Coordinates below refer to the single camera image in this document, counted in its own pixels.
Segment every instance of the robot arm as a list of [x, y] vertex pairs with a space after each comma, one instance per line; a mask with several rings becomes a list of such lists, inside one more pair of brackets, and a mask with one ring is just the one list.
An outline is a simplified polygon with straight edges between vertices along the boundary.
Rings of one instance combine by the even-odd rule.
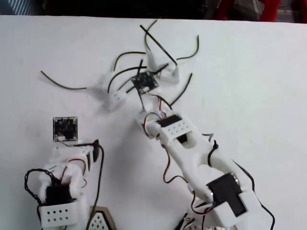
[[[210, 208], [202, 213], [208, 216], [207, 225], [232, 227], [237, 230], [249, 229], [244, 222], [255, 211], [261, 209], [261, 204], [244, 172], [220, 152], [216, 142], [212, 144], [203, 138], [182, 115], [173, 110], [166, 114], [162, 114], [161, 111], [152, 113], [159, 116], [150, 116], [151, 119], [146, 117], [144, 131], [148, 137], [159, 139], [161, 145], [176, 161], [194, 197], [211, 204]], [[208, 179], [206, 184], [203, 184], [196, 171], [200, 165], [216, 168], [224, 175], [214, 181]]]
[[83, 193], [86, 177], [99, 154], [99, 143], [54, 148], [39, 175], [38, 215], [43, 230], [84, 230], [89, 220], [90, 204]]

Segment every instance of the black component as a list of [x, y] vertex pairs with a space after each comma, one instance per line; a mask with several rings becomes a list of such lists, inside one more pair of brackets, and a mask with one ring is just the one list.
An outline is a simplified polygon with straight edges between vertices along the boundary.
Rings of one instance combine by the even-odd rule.
[[88, 153], [88, 154], [86, 155], [86, 158], [87, 158], [88, 171], [90, 171], [90, 169], [91, 169], [91, 158], [90, 158], [90, 153]]
[[178, 225], [174, 228], [174, 230], [180, 230], [181, 229], [181, 226], [183, 225], [183, 222], [184, 222], [184, 218], [187, 216], [188, 214], [185, 213], [183, 218], [181, 219], [181, 221], [178, 223]]
[[98, 156], [99, 156], [99, 140], [98, 139], [94, 141], [93, 147], [94, 147], [93, 160], [94, 160], [94, 162], [96, 162], [97, 159], [98, 159]]
[[131, 81], [140, 95], [159, 87], [157, 81], [154, 79], [154, 76], [148, 72], [140, 73], [132, 77]]
[[177, 140], [182, 144], [188, 141], [188, 137], [186, 134], [184, 134], [184, 135], [181, 135], [180, 137], [177, 137]]
[[73, 202], [69, 193], [69, 184], [59, 184], [47, 187], [46, 205], [61, 205]]
[[213, 192], [213, 200], [217, 206], [227, 202], [236, 217], [246, 212], [239, 197], [242, 190], [230, 173], [211, 181], [207, 186]]
[[65, 137], [62, 141], [78, 140], [78, 117], [53, 118], [53, 141], [59, 137]]
[[166, 127], [166, 126], [169, 126], [177, 121], [180, 121], [182, 120], [182, 118], [178, 115], [172, 115], [172, 116], [169, 116], [161, 121], [157, 121], [161, 127]]

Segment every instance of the red object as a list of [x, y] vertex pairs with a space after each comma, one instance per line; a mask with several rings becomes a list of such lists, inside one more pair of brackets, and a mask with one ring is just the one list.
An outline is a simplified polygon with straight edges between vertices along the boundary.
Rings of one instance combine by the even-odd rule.
[[301, 7], [302, 23], [307, 23], [307, 0], [296, 0]]
[[[260, 16], [261, 22], [274, 22], [276, 21], [277, 16], [277, 7], [279, 5], [280, 0], [260, 0], [264, 3], [264, 10], [262, 15]], [[228, 12], [233, 7], [235, 0], [221, 0], [218, 4], [213, 19], [214, 20], [228, 20]]]

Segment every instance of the white table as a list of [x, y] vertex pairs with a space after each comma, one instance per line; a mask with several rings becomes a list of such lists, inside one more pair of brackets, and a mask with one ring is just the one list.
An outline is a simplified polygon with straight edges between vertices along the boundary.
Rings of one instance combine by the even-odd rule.
[[[165, 152], [137, 127], [136, 92], [113, 114], [88, 92], [61, 89], [95, 84], [125, 51], [143, 51], [152, 20], [85, 17], [0, 17], [0, 225], [39, 229], [36, 202], [24, 174], [51, 155], [52, 118], [78, 116], [79, 137], [98, 138], [105, 165], [98, 204], [109, 208], [119, 230], [170, 230], [191, 202], [185, 183], [164, 184]], [[160, 20], [152, 34], [174, 57], [200, 50], [180, 66], [177, 86], [162, 83], [174, 105], [199, 130], [214, 132], [220, 148], [255, 178], [259, 199], [276, 217], [275, 229], [298, 229], [306, 217], [307, 26], [287, 23]], [[155, 44], [148, 39], [155, 50]], [[123, 57], [118, 70], [141, 57]], [[133, 73], [121, 76], [120, 84]], [[87, 193], [96, 193], [98, 166]], [[172, 161], [168, 177], [180, 173]], [[37, 174], [29, 184], [35, 191]], [[262, 214], [269, 229], [271, 218]]]

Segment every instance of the circuit board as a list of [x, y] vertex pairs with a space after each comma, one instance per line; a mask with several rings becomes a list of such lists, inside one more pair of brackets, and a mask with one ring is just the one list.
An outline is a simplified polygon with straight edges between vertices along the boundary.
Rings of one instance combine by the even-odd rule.
[[159, 87], [154, 76], [148, 72], [140, 73], [131, 78], [132, 83], [139, 92], [140, 95], [143, 95], [157, 87]]
[[53, 141], [78, 140], [78, 117], [54, 117]]

